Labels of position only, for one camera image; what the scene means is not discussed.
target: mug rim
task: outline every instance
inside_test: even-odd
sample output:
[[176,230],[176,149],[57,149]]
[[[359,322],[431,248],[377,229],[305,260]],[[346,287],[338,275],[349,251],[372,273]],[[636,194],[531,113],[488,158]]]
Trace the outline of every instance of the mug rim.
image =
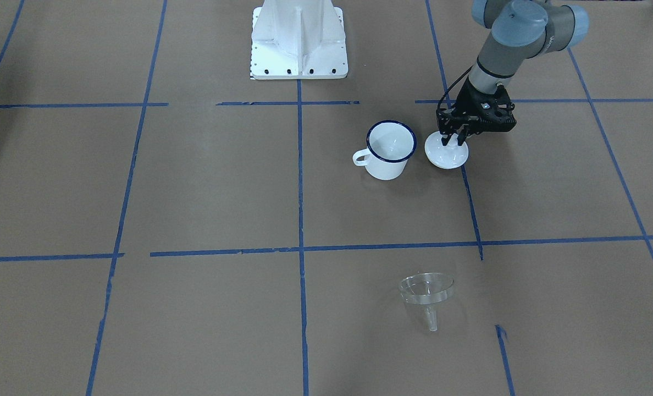
[[[371,134],[371,132],[373,132],[373,130],[375,129],[375,127],[377,127],[377,126],[380,125],[380,124],[384,124],[384,123],[393,123],[393,124],[401,125],[401,126],[405,127],[405,129],[406,129],[407,131],[409,131],[410,135],[412,135],[412,142],[413,142],[413,145],[412,145],[412,151],[410,151],[410,152],[408,153],[408,155],[406,155],[404,158],[400,158],[400,159],[386,159],[386,158],[382,158],[382,157],[379,156],[378,153],[376,153],[376,152],[373,150],[373,148],[371,147],[371,145],[370,145],[370,134]],[[402,162],[402,161],[409,160],[409,158],[414,154],[414,151],[417,149],[417,136],[415,136],[415,135],[414,135],[414,132],[412,132],[412,128],[410,128],[409,126],[407,126],[405,123],[400,123],[400,121],[396,121],[396,120],[382,120],[382,121],[379,121],[379,122],[375,123],[375,124],[374,124],[374,125],[373,125],[369,130],[368,130],[368,134],[366,135],[366,146],[368,147],[368,150],[371,152],[371,154],[374,155],[378,160],[385,161],[385,162],[389,162],[389,163],[399,163],[399,162]]]

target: white saucer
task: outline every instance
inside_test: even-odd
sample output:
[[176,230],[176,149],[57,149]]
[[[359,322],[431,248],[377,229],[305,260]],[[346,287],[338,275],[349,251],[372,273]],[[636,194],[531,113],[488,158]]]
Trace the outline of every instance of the white saucer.
[[429,161],[442,169],[454,169],[463,165],[468,159],[468,143],[459,146],[457,139],[458,135],[454,133],[449,144],[444,146],[439,131],[429,135],[424,143],[424,152]]

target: black cable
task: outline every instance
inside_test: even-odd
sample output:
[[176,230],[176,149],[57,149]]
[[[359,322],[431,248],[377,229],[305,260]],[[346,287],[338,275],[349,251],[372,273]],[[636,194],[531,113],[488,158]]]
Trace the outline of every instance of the black cable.
[[450,91],[453,87],[455,87],[455,86],[458,84],[459,81],[461,81],[464,77],[466,77],[466,75],[467,75],[468,73],[470,73],[471,70],[473,70],[473,66],[471,66],[470,68],[468,68],[468,70],[464,71],[463,74],[460,75],[460,77],[457,78],[456,81],[454,81],[454,83],[453,83],[452,85],[450,85],[450,86],[445,90],[444,95],[443,95],[443,96],[441,97],[441,99],[439,100],[439,105],[437,105],[437,110],[441,109],[441,104],[444,102],[444,99],[446,98],[446,95],[449,95],[449,91]]

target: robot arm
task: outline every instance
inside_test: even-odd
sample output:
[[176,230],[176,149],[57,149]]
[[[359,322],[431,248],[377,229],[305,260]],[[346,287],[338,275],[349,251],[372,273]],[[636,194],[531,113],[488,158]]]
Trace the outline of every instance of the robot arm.
[[472,16],[490,34],[455,105],[444,109],[439,102],[436,117],[444,146],[454,134],[461,146],[471,135],[512,130],[517,121],[505,86],[522,62],[572,47],[588,32],[582,7],[555,7],[550,0],[474,0]]

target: white mug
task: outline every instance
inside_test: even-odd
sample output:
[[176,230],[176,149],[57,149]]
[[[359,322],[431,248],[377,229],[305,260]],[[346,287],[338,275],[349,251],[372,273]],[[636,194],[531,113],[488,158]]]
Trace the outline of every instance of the white mug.
[[417,148],[417,138],[407,125],[384,120],[368,131],[366,146],[354,153],[353,163],[365,166],[374,178],[392,180],[402,173],[408,158],[413,155]]

